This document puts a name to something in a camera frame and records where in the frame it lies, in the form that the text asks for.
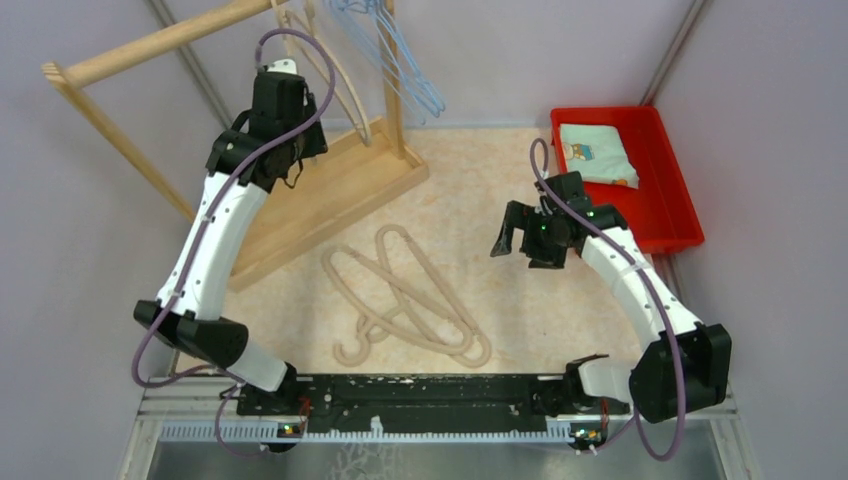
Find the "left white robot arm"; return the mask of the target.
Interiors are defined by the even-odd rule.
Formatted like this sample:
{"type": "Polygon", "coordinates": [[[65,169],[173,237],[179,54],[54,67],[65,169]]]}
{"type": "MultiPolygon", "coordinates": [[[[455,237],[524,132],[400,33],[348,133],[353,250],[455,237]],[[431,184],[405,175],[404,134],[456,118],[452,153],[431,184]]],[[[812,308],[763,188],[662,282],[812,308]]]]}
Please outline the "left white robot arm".
{"type": "Polygon", "coordinates": [[[319,121],[325,109],[294,60],[258,68],[252,106],[214,141],[203,194],[183,249],[153,300],[140,300],[134,319],[152,339],[261,390],[277,414],[300,399],[297,371],[251,340],[247,326],[223,317],[224,297],[246,233],[277,181],[293,187],[292,167],[328,149],[319,121]]]}

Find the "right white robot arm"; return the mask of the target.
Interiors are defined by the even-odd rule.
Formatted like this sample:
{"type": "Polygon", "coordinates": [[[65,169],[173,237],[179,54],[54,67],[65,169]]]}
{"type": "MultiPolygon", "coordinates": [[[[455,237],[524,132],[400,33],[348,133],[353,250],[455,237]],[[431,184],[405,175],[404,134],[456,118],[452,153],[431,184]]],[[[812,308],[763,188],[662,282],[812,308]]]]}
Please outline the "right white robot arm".
{"type": "Polygon", "coordinates": [[[723,403],[732,352],[724,326],[705,324],[677,298],[641,252],[622,213],[609,203],[594,204],[579,173],[534,186],[538,204],[506,204],[491,256],[510,254],[517,230],[531,269],[561,270],[568,252],[576,253],[608,286],[641,348],[631,363],[606,354],[570,362],[563,385],[567,406],[588,412],[609,398],[659,423],[723,403]]]}

